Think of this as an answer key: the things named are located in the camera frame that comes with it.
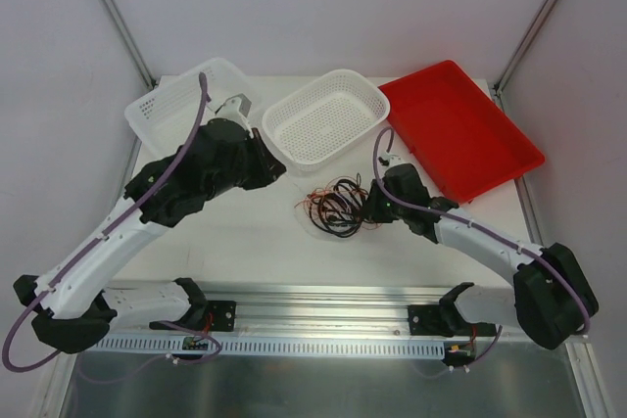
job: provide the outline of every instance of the white wall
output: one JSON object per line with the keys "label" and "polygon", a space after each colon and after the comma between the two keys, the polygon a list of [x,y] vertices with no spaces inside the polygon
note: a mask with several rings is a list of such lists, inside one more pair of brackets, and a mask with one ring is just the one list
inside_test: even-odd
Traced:
{"label": "white wall", "polygon": [[541,229],[576,251],[599,298],[593,345],[618,416],[627,416],[625,0],[563,0],[506,100],[546,152],[529,175]]}
{"label": "white wall", "polygon": [[496,80],[543,0],[117,0],[155,75],[224,56],[248,74],[404,75],[454,59]]}
{"label": "white wall", "polygon": [[[98,0],[0,0],[0,337],[12,283],[53,267],[99,222],[132,142],[122,111],[144,93]],[[47,348],[19,335],[13,358]],[[0,367],[0,416],[26,416],[40,372]]]}

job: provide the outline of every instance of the white tabletop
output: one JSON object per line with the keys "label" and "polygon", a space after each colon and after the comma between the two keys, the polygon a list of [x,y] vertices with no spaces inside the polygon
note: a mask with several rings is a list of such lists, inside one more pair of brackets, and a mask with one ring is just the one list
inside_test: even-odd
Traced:
{"label": "white tabletop", "polygon": [[[264,104],[251,110],[252,124],[261,127],[266,106],[312,79],[252,77],[264,96]],[[391,79],[370,80],[380,85]],[[489,94],[485,80],[476,83]],[[413,235],[401,221],[362,230],[348,240],[329,241],[320,238],[321,234],[302,218],[294,205],[311,189],[337,176],[355,176],[359,172],[363,186],[369,188],[377,132],[312,175],[288,173],[267,188],[250,192],[235,189],[206,203],[201,212],[188,216],[144,249],[116,279],[167,281],[186,276],[217,283],[372,287],[448,287],[472,281],[503,286],[505,281],[479,262]],[[414,163],[431,194],[439,194],[401,139],[396,139],[393,152]],[[142,146],[135,172],[153,159]],[[477,220],[528,240],[512,181],[464,207]]]}

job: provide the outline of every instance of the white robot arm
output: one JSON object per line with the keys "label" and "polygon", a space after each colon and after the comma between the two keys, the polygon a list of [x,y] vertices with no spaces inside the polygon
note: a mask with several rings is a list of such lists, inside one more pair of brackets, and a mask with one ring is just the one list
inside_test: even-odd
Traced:
{"label": "white robot arm", "polygon": [[176,155],[145,165],[68,258],[44,275],[24,275],[14,283],[22,304],[37,313],[32,327],[41,342],[76,353],[117,328],[163,328],[161,321],[190,330],[206,326],[207,300],[189,278],[133,290],[106,286],[139,251],[205,202],[235,187],[263,188],[285,172],[248,125],[249,109],[243,95],[228,99]]}
{"label": "white robot arm", "polygon": [[479,322],[507,325],[522,328],[548,349],[580,333],[582,325],[587,328],[599,304],[571,250],[522,242],[475,221],[451,200],[431,198],[416,168],[398,156],[378,158],[386,167],[381,178],[376,156],[375,150],[376,178],[363,206],[366,220],[402,220],[414,234],[471,256],[511,285],[496,289],[462,283],[440,299],[439,309],[416,316],[423,328],[451,337]]}

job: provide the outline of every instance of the wire bundle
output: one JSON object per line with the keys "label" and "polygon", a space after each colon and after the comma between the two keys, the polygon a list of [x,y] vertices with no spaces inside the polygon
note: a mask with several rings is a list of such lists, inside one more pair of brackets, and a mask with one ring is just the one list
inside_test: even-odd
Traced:
{"label": "wire bundle", "polygon": [[359,174],[356,178],[341,176],[331,180],[324,188],[315,188],[297,206],[303,206],[307,217],[322,232],[347,239],[367,223],[362,215],[367,197],[368,192],[362,188]]}

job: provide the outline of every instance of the white plastic basket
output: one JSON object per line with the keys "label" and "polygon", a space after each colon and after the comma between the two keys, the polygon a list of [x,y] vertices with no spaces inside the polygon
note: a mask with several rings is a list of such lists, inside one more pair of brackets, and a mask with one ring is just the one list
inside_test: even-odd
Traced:
{"label": "white plastic basket", "polygon": [[390,113],[368,79],[334,70],[267,109],[265,135],[302,171],[314,171],[356,145]]}
{"label": "white plastic basket", "polygon": [[240,69],[222,58],[211,59],[160,86],[126,107],[124,116],[141,142],[162,159],[176,152],[191,130],[200,104],[199,72],[207,76],[212,98],[203,124],[214,117],[213,110],[227,98],[243,93],[253,107],[262,98]]}

